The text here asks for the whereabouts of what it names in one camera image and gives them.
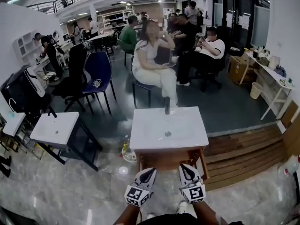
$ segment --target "black faucet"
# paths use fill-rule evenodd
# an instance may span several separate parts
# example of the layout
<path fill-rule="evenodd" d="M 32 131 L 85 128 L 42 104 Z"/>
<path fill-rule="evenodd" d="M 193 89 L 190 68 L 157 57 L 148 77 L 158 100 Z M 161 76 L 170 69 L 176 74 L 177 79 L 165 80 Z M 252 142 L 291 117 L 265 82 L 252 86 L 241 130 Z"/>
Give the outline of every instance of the black faucet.
<path fill-rule="evenodd" d="M 170 114 L 170 98 L 165 97 L 165 114 L 169 115 Z"/>
<path fill-rule="evenodd" d="M 55 111 L 53 110 L 53 108 L 51 106 L 49 106 L 48 108 L 49 108 L 48 116 L 50 116 L 50 114 L 52 113 L 53 117 L 57 118 L 57 115 L 56 115 Z"/>

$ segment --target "drain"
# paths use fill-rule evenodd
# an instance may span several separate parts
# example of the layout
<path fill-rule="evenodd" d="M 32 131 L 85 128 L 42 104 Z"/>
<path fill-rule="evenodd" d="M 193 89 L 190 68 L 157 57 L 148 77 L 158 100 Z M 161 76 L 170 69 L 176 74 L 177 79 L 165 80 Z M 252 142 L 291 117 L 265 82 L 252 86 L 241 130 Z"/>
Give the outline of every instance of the drain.
<path fill-rule="evenodd" d="M 166 136 L 166 137 L 170 137 L 171 135 L 172 135 L 171 132 L 169 132 L 169 131 L 165 132 L 165 136 Z"/>

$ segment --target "white sink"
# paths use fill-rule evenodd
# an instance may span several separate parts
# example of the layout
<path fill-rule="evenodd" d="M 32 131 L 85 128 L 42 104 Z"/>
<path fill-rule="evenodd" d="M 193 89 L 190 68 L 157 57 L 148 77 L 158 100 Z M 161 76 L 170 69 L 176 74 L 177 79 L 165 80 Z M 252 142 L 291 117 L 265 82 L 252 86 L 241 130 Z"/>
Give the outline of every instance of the white sink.
<path fill-rule="evenodd" d="M 208 145 L 198 107 L 135 109 L 130 138 L 133 150 L 195 148 Z"/>
<path fill-rule="evenodd" d="M 79 113 L 60 112 L 56 115 L 57 118 L 52 114 L 42 114 L 30 138 L 43 143 L 67 144 Z"/>

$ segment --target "box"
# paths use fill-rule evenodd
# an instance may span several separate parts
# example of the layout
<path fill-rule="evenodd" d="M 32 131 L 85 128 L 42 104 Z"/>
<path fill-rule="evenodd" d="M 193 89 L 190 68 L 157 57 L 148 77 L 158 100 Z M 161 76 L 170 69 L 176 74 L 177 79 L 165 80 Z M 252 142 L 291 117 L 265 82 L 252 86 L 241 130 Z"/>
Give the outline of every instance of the box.
<path fill-rule="evenodd" d="M 249 59 L 250 58 L 246 54 L 243 54 L 241 57 L 230 56 L 227 71 L 230 79 L 235 84 L 240 83 Z M 259 65 L 254 60 L 250 61 L 248 71 L 244 77 L 242 84 L 255 82 L 257 75 L 254 72 L 254 69 L 258 68 L 258 66 Z"/>

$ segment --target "trash can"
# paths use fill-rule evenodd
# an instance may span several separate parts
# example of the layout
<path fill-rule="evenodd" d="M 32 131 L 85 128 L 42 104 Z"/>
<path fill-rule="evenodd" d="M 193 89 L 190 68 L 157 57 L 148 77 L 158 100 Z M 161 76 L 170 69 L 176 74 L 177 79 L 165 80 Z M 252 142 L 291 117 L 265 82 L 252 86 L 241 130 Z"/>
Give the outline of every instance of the trash can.
<path fill-rule="evenodd" d="M 259 83 L 253 82 L 252 89 L 250 92 L 250 97 L 253 99 L 257 99 L 259 97 L 259 95 L 261 94 L 262 90 L 263 90 L 263 87 Z"/>

